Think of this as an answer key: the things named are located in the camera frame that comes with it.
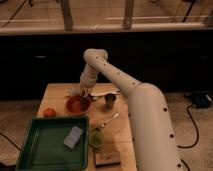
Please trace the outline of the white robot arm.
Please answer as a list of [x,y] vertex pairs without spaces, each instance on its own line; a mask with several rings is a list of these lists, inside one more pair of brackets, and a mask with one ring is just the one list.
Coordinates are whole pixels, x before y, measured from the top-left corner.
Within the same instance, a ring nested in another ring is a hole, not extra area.
[[102,73],[127,98],[137,171],[183,171],[168,105],[162,91],[108,62],[104,49],[87,49],[80,87],[91,90]]

